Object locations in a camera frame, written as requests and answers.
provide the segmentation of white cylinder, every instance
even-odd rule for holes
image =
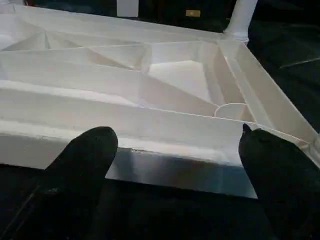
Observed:
[[[116,14],[118,17],[138,17],[139,0],[116,0]]]
[[[227,39],[248,42],[248,29],[258,0],[237,0],[228,27],[224,30]]]

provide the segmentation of white plastic surface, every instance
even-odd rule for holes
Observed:
[[[247,47],[217,33],[0,13],[0,163],[43,169],[81,132],[110,126],[121,150],[107,178],[254,198],[243,123],[297,145],[317,135]]]

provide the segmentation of white tray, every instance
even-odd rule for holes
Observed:
[[[298,145],[315,130],[247,47],[218,33],[21,5],[0,8],[0,163],[43,169],[111,126],[107,178],[255,197],[242,125]]]

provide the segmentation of dark floor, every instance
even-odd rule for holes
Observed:
[[[0,167],[0,233],[40,173]],[[257,200],[106,179],[90,239],[275,238]]]

